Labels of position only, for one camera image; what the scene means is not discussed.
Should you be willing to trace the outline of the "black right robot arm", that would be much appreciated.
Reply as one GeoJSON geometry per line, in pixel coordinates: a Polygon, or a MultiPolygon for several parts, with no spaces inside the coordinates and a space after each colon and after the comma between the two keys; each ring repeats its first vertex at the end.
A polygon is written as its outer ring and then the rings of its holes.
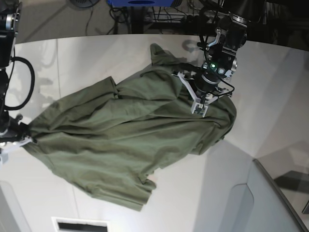
{"type": "Polygon", "coordinates": [[[29,102],[34,86],[35,71],[32,64],[25,58],[16,56],[15,41],[19,31],[22,2],[18,0],[2,0],[0,2],[0,142],[17,143],[31,140],[28,125],[21,123],[23,118],[18,114],[15,118],[10,111],[17,111],[29,102]],[[25,64],[30,72],[30,87],[26,99],[18,106],[7,106],[5,103],[9,84],[16,62],[25,64]]]}

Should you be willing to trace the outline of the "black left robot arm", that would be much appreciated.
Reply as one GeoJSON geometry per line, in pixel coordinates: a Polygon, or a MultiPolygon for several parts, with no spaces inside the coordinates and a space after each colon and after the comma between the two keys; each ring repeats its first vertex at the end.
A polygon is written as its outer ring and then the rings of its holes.
{"type": "Polygon", "coordinates": [[[209,42],[200,32],[198,46],[204,53],[205,63],[191,83],[200,97],[231,95],[235,88],[227,82],[237,69],[236,54],[247,40],[247,27],[259,22],[265,2],[263,0],[211,0],[201,1],[204,15],[207,10],[223,13],[216,23],[215,38],[209,42]]]}

